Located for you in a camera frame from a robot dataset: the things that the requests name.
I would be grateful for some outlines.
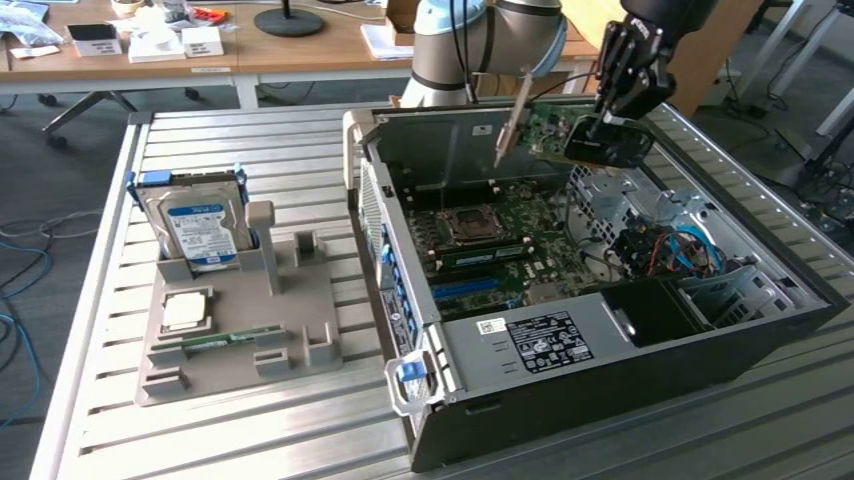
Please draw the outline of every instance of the gray holder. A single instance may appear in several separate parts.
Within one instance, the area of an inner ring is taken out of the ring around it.
[[[158,261],[137,403],[142,406],[314,375],[341,368],[341,337],[326,245],[314,231],[273,242],[273,202],[247,204],[259,248],[238,252],[229,269],[195,274],[185,259]],[[198,327],[163,332],[170,296],[203,292]],[[267,331],[253,334],[249,330]],[[186,348],[215,341],[219,348]]]

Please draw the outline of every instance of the power supply label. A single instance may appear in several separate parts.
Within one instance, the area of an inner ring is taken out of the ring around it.
[[[540,373],[593,358],[588,342],[569,312],[557,312],[518,322],[508,322],[525,368]]]

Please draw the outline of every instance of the motherboard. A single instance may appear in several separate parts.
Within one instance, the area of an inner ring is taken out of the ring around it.
[[[478,198],[477,204],[449,198],[449,206],[409,210],[410,231],[445,320],[552,302],[608,280],[608,275],[600,278],[590,271],[565,233],[556,213],[560,189],[534,180],[486,188],[486,192],[458,192],[461,199]]]
[[[568,162],[564,154],[570,133],[580,117],[593,113],[589,106],[536,104],[522,127],[520,144],[537,158]]]

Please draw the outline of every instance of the slotted metal table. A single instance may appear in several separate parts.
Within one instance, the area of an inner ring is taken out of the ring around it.
[[[833,478],[854,470],[854,310],[737,381],[430,474],[409,472],[345,202],[342,115],[378,104],[157,114],[130,125],[34,479]],[[650,116],[773,234],[854,298],[854,262],[692,124]],[[328,241],[345,367],[141,408],[133,398],[158,246],[125,175],[241,162],[274,235]],[[672,188],[684,173],[648,164]]]

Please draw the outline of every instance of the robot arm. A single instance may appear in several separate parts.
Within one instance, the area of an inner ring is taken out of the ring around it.
[[[668,73],[677,44],[700,30],[717,0],[621,0],[624,22],[609,23],[600,52],[600,89],[594,115],[582,117],[570,134],[565,156],[596,165],[630,167],[653,147],[636,120],[677,91]]]
[[[466,103],[466,75],[456,53],[469,36],[473,72],[538,77],[554,68],[568,33],[560,0],[422,0],[416,20],[413,78],[401,104],[405,107]]]

